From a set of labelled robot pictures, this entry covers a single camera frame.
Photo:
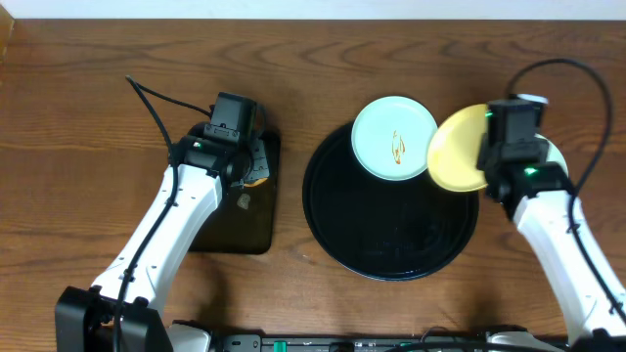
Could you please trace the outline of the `light blue plate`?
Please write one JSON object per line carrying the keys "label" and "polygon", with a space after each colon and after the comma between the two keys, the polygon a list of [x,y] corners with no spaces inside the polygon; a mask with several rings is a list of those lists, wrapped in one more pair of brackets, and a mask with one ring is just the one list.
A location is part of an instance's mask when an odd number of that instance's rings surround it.
{"label": "light blue plate", "polygon": [[565,161],[563,154],[552,141],[548,140],[548,143],[549,143],[549,147],[548,147],[546,161],[556,162],[562,168],[564,173],[566,175],[569,175],[567,163]]}
{"label": "light blue plate", "polygon": [[419,102],[387,96],[367,104],[354,120],[351,147],[358,162],[386,181],[405,181],[427,168],[429,143],[437,124]]}

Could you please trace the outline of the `yellow plate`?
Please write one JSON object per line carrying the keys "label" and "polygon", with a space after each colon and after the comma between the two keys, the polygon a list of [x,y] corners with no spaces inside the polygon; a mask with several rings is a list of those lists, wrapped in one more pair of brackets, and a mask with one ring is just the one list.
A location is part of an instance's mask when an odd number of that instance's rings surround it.
{"label": "yellow plate", "polygon": [[433,135],[427,171],[439,187],[455,193],[486,187],[484,173],[476,168],[486,113],[486,104],[465,107],[451,114]]}

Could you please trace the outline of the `light blue plate top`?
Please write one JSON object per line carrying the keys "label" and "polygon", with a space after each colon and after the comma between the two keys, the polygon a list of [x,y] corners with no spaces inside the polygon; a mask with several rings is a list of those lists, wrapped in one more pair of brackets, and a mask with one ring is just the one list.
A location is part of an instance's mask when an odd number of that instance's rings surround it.
{"label": "light blue plate top", "polygon": [[358,162],[386,181],[405,181],[427,168],[429,143],[437,124],[419,102],[387,96],[367,104],[354,120],[351,147]]}

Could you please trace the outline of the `orange green sponge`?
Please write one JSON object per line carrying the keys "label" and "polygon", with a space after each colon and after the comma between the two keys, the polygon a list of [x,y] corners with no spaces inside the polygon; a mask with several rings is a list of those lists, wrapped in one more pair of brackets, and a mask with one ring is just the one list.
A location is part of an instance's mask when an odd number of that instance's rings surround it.
{"label": "orange green sponge", "polygon": [[249,182],[249,183],[244,183],[244,187],[246,187],[246,188],[258,187],[261,184],[265,183],[267,180],[268,180],[268,178],[257,179],[257,180],[254,180],[252,182]]}

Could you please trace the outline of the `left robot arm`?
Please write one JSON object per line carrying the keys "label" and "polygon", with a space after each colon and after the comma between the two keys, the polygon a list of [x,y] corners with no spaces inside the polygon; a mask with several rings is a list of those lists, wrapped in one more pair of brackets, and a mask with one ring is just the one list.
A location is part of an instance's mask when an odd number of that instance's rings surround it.
{"label": "left robot arm", "polygon": [[55,307],[60,351],[208,351],[211,332],[161,319],[189,252],[262,254],[272,242],[281,140],[266,131],[238,150],[208,123],[175,144],[151,207],[123,250],[87,289]]}

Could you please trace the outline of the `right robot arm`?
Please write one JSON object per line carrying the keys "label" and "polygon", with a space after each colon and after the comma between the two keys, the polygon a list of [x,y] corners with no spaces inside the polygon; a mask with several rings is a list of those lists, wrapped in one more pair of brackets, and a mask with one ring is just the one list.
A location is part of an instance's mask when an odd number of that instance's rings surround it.
{"label": "right robot arm", "polygon": [[488,103],[476,167],[486,194],[528,241],[558,300],[574,351],[625,348],[625,288],[594,239],[564,169],[537,135],[543,106]]}

